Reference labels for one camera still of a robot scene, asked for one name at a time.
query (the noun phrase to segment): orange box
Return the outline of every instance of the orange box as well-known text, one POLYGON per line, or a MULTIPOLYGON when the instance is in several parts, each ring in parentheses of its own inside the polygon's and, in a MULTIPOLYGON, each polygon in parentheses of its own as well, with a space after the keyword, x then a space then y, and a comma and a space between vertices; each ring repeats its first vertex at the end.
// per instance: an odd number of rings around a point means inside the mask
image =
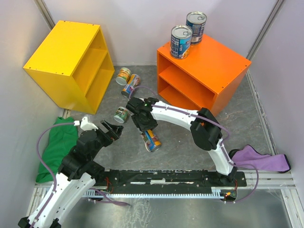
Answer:
POLYGON ((191 45, 185 59, 170 54, 170 42, 157 50, 158 93, 171 105, 217 115, 232 98, 251 61, 207 35, 191 45))

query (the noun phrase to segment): yellow cabinet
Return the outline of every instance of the yellow cabinet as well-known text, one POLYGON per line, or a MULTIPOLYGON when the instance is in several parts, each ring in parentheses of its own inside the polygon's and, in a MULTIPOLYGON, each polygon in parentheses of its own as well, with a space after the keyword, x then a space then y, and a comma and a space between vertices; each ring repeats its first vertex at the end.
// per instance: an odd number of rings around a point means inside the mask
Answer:
POLYGON ((59 107, 90 114, 114 73, 100 26, 62 20, 23 68, 59 107))

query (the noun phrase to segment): purple cloth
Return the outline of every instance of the purple cloth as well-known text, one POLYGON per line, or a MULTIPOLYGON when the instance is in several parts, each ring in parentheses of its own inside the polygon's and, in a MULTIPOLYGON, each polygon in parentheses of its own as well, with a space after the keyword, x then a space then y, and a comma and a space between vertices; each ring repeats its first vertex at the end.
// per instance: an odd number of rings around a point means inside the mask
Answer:
POLYGON ((278 172, 287 172, 291 169, 289 161, 284 154, 277 154, 271 156, 269 154, 261 155, 253 149, 252 146, 247 145, 244 149, 237 151, 232 150, 230 152, 230 157, 232 161, 239 166, 244 168, 252 169, 249 165, 243 164, 252 164, 258 170, 265 171, 278 171, 278 172))

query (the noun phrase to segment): green towel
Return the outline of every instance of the green towel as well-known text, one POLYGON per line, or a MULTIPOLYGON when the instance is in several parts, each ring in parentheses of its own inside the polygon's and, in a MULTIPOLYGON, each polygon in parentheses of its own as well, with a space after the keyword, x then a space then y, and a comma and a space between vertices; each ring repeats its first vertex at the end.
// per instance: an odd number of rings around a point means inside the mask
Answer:
MULTIPOLYGON (((67 119, 58 117, 54 124, 70 123, 73 121, 74 119, 72 117, 69 117, 67 119)), ((78 129, 73 125, 58 126, 50 130, 48 146, 44 150, 42 160, 50 167, 54 173, 57 173, 63 157, 66 156, 69 153, 70 149, 76 145, 77 139, 78 129)), ((52 180, 53 179, 51 174, 40 163, 36 182, 44 183, 52 180)))

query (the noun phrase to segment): tin can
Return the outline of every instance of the tin can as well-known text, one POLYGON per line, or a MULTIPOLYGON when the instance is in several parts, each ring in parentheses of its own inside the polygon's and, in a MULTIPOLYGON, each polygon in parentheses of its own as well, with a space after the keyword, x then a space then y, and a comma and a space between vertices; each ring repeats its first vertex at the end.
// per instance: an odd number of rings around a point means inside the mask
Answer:
POLYGON ((183 59, 188 56, 192 30, 186 25, 177 25, 171 30, 171 55, 183 59))
POLYGON ((126 85, 131 76, 131 70, 122 67, 117 75, 116 82, 122 86, 126 85))
POLYGON ((161 142, 151 130, 142 132, 141 137, 150 152, 154 152, 162 147, 161 142))
POLYGON ((206 14, 202 12, 191 12, 187 14, 186 25, 192 29, 191 44, 199 44, 207 21, 206 14))
POLYGON ((129 116, 129 110, 124 107, 119 107, 114 115, 114 119, 123 124, 129 116))
POLYGON ((141 82, 141 77, 136 74, 132 74, 128 84, 122 90, 122 95, 129 98, 130 93, 137 87, 141 82))

